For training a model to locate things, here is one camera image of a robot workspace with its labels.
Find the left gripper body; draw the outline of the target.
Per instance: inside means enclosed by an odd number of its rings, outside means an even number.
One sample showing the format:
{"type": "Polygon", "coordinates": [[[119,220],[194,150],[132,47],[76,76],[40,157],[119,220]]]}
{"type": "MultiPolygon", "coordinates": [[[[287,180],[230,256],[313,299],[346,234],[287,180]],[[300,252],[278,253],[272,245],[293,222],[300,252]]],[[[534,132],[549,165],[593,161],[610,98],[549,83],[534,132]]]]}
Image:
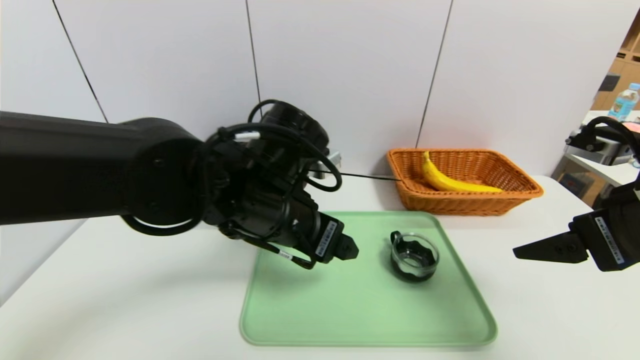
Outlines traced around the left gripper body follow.
{"type": "Polygon", "coordinates": [[[345,260],[345,224],[320,212],[308,194],[287,202],[285,211],[285,246],[307,260],[298,264],[329,264],[334,258],[345,260]]]}

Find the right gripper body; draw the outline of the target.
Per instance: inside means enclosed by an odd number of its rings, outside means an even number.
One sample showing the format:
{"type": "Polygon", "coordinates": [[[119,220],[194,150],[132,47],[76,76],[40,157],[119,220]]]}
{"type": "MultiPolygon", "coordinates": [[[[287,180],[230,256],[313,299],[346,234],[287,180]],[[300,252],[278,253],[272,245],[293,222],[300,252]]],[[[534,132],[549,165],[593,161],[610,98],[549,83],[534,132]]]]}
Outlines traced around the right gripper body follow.
{"type": "Polygon", "coordinates": [[[572,230],[600,271],[623,271],[640,261],[639,212],[639,202],[634,200],[573,218],[572,230]]]}

